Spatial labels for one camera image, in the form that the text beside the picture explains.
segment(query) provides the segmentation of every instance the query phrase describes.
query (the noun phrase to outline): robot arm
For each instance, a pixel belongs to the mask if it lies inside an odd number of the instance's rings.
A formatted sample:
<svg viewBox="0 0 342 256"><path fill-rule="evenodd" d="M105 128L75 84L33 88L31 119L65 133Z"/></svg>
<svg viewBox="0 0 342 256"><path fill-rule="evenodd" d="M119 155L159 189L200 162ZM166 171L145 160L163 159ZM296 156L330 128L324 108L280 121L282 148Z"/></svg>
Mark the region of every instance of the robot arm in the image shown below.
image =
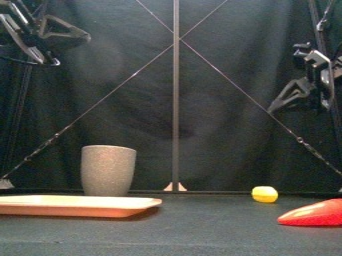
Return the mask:
<svg viewBox="0 0 342 256"><path fill-rule="evenodd" d="M319 51L308 49L307 45L302 45L302 48L294 56L303 59L306 76L286 85L267 109L270 114L283 109L328 111L331 108L338 66L333 67L330 59Z"/></svg>
<svg viewBox="0 0 342 256"><path fill-rule="evenodd" d="M35 18L21 0L0 0L0 22L15 43L37 65L57 66L60 62L55 52L91 40L85 31L57 17L44 15L41 19Z"/></svg>

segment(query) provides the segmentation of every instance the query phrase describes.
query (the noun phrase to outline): small yellow object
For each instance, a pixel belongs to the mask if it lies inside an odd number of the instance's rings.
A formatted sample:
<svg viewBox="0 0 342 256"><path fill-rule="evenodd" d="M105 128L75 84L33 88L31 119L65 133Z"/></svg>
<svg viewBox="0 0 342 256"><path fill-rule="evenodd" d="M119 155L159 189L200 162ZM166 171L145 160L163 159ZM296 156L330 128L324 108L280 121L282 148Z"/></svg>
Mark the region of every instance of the small yellow object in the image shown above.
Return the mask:
<svg viewBox="0 0 342 256"><path fill-rule="evenodd" d="M278 199L278 192L272 187L259 186L251 191L252 199L262 203L274 203Z"/></svg>

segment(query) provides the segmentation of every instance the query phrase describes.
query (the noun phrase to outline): dark fabric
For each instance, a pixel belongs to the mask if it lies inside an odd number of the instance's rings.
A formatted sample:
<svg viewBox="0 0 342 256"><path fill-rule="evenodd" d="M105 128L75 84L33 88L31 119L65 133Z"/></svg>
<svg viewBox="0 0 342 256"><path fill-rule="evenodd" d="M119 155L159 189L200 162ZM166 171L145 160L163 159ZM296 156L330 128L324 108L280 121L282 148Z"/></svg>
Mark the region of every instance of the dark fabric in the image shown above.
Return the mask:
<svg viewBox="0 0 342 256"><path fill-rule="evenodd" d="M292 45L315 40L307 1L227 1L214 11L222 3L180 1L174 102L172 1L51 1L48 13L89 32L92 41L60 54L61 67L32 72L11 166L113 93L13 173L17 187L80 188L81 146L109 144L137 150L132 189L163 189L172 179L176 105L179 177L188 190L260 184L288 191L339 189L341 177L263 111L290 80L304 76L292 65ZM339 166L330 114L278 118Z"/></svg>
<svg viewBox="0 0 342 256"><path fill-rule="evenodd" d="M280 226L276 218L322 199L140 195L163 204L128 219L0 216L0 253L12 255L341 254L341 228Z"/></svg>

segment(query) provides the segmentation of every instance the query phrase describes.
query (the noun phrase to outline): red object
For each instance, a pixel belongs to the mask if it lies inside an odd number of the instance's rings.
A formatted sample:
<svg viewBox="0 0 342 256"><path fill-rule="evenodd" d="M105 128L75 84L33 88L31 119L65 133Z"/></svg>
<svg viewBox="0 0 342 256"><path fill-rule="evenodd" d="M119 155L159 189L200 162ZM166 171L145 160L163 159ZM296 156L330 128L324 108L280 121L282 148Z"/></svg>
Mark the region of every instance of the red object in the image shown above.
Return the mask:
<svg viewBox="0 0 342 256"><path fill-rule="evenodd" d="M300 207L278 218L278 223L290 226L342 225L342 198Z"/></svg>

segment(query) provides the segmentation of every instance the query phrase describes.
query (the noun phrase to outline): wooden tray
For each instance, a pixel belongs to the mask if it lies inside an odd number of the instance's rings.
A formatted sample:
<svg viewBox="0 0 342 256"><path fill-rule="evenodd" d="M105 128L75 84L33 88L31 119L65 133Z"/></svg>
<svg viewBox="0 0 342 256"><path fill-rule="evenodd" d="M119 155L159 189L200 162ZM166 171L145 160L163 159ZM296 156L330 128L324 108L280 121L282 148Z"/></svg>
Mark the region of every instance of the wooden tray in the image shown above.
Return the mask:
<svg viewBox="0 0 342 256"><path fill-rule="evenodd" d="M160 203L140 197L0 196L0 214L123 218Z"/></svg>

